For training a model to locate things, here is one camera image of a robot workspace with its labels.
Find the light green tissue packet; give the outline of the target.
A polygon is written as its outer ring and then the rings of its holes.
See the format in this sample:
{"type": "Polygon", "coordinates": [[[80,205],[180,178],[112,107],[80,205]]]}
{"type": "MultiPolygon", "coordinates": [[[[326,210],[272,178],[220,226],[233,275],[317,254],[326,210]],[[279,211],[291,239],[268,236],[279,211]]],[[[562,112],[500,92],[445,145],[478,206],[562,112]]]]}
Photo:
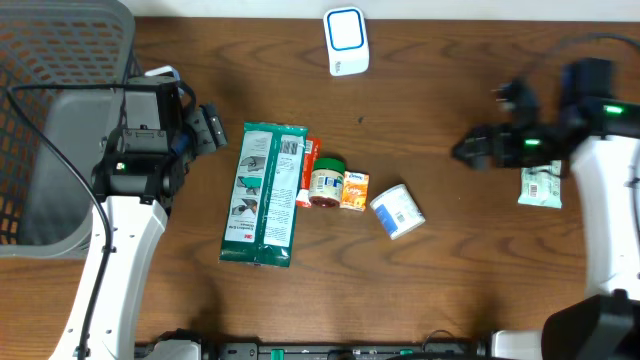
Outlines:
{"type": "Polygon", "coordinates": [[[559,160],[549,165],[521,169],[520,205],[562,208],[561,170],[559,160]]]}

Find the tall green white packet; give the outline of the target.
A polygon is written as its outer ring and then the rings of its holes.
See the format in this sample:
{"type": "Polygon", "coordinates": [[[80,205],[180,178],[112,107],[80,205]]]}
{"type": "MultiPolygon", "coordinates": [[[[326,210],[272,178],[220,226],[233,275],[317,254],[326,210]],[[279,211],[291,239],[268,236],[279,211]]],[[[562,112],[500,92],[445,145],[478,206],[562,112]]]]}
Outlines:
{"type": "Polygon", "coordinates": [[[221,262],[290,266],[307,134],[301,126],[244,124],[221,262]]]}

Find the red stick sachet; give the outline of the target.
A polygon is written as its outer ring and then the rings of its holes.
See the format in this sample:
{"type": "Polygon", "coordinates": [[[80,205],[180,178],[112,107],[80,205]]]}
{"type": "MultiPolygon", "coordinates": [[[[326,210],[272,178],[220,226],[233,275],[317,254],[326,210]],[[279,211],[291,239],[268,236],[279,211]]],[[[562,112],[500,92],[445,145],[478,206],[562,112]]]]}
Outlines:
{"type": "Polygon", "coordinates": [[[311,183],[311,174],[313,166],[318,158],[322,141],[316,137],[308,137],[305,143],[305,153],[303,160],[303,169],[300,181],[300,189],[296,197],[296,205],[304,208],[310,208],[309,189],[311,183]]]}

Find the white tub container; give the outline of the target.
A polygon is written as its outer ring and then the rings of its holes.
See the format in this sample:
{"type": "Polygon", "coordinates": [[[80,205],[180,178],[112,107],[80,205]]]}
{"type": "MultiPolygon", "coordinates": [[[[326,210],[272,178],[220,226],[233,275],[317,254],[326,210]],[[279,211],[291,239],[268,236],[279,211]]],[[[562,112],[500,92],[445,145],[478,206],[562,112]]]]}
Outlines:
{"type": "Polygon", "coordinates": [[[374,198],[370,207],[391,240],[413,231],[426,221],[404,184],[396,185],[374,198]]]}

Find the green lid jar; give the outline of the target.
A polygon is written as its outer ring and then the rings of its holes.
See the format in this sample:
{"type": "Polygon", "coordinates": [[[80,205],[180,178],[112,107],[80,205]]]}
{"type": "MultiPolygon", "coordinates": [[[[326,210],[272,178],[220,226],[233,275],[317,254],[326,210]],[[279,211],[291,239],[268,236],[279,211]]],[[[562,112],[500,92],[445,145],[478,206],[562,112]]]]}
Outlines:
{"type": "Polygon", "coordinates": [[[344,186],[345,163],[334,158],[318,158],[313,165],[309,201],[313,206],[338,207],[344,186]]]}

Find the orange snack packet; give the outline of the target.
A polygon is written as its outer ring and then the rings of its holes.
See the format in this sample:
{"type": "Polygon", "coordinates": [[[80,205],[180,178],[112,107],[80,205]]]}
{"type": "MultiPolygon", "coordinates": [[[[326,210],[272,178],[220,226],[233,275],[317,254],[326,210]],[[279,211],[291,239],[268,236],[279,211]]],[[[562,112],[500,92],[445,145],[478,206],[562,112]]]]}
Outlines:
{"type": "Polygon", "coordinates": [[[370,175],[346,171],[340,207],[364,212],[366,209],[370,175]]]}

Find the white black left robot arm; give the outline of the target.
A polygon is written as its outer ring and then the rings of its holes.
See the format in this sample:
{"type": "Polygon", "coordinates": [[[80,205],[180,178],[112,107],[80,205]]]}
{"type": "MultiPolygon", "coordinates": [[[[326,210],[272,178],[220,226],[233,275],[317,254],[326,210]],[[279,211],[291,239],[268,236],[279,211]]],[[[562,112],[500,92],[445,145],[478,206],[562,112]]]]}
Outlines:
{"type": "Polygon", "coordinates": [[[199,155],[226,145],[216,107],[199,105],[176,124],[118,130],[95,171],[91,241],[54,359],[210,359],[188,331],[169,331],[138,350],[135,330],[151,261],[173,198],[199,155]]]}

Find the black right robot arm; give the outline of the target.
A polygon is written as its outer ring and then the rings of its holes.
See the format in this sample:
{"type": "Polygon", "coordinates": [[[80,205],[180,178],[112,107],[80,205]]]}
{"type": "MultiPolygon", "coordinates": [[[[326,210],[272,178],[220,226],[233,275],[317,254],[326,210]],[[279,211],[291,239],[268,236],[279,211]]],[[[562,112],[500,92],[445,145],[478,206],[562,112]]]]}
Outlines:
{"type": "Polygon", "coordinates": [[[487,160],[525,168],[563,159],[576,180],[587,249],[584,300],[542,329],[500,330],[494,359],[636,359],[639,356],[639,107],[587,97],[555,126],[471,129],[452,149],[471,168],[487,160]]]}

